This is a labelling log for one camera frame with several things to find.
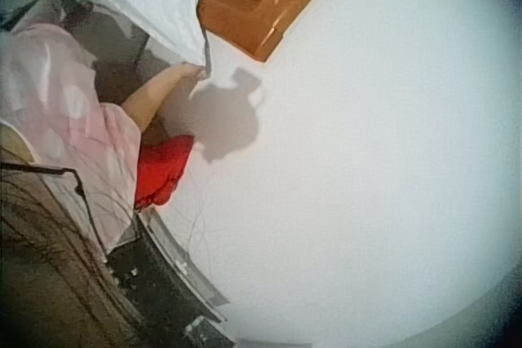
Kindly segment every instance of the hair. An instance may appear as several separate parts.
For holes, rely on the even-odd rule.
[[[31,167],[2,148],[4,161]],[[17,346],[147,346],[145,322],[44,178],[2,165],[2,339]]]

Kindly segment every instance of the red cloth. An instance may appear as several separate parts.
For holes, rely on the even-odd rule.
[[[194,138],[184,134],[155,146],[140,148],[135,208],[164,205],[170,199],[183,175],[193,144]]]

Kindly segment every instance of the pink polka dot fabric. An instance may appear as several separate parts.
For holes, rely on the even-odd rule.
[[[78,172],[107,253],[131,223],[138,127],[119,106],[98,101],[89,54],[63,29],[38,24],[3,33],[0,51],[0,119],[22,136],[38,164]],[[51,188],[93,237],[77,202]]]

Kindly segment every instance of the white surface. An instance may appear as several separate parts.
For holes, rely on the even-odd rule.
[[[212,78],[164,107],[200,142],[160,213],[228,331],[383,346],[516,264],[519,29],[512,0],[313,0],[267,64],[210,35]]]

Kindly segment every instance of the person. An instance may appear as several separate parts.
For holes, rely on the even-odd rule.
[[[118,106],[99,102],[89,54],[58,25],[2,33],[0,51],[2,149],[27,164],[76,170],[107,254],[131,224],[142,132],[169,93],[202,68],[169,67]],[[77,200],[50,188],[94,241]]]

